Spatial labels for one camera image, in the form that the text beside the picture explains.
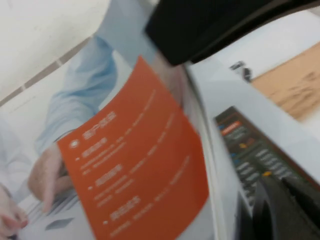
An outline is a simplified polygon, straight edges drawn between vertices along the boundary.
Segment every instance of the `page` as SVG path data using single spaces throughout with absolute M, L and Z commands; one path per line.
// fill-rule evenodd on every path
M 199 136 L 142 58 L 58 146 L 98 240 L 175 239 L 208 199 Z
M 107 98 L 102 101 L 99 109 L 103 109 L 108 103 L 112 103 L 112 100 L 116 100 L 122 89 L 126 88 L 127 82 L 130 82 L 128 79 L 132 69 L 116 51 L 113 53 L 113 58 L 118 72 L 116 85 Z M 157 62 L 157 66 L 152 67 L 164 83 L 159 83 L 160 86 L 170 91 L 180 109 L 183 110 L 184 115 L 198 132 L 199 116 L 195 109 L 197 101 L 188 85 L 188 78 L 183 68 L 168 70 L 168 66 L 163 62 Z M 26 211 L 29 218 L 28 226 L 18 234 L 21 240 L 34 240 L 40 237 L 46 240 L 95 239 L 84 208 L 75 191 L 58 196 L 52 210 L 48 214 L 43 214 L 42 203 L 30 195 L 26 185 L 30 170 L 39 156 L 36 152 L 35 142 L 46 127 L 51 99 L 63 88 L 68 69 L 70 69 L 70 62 L 28 87 L 0 108 L 0 117 L 8 125 L 6 130 L 12 132 L 18 138 L 19 150 L 29 160 L 23 171 L 21 171 L 21 166 L 17 165 L 19 171 L 14 174 L 14 179 L 25 180 L 21 186 L 17 182 L 19 190 L 15 194 L 17 203 Z M 176 239 L 212 240 L 214 236 L 212 212 L 211 202 L 207 197 L 196 217 L 180 232 Z

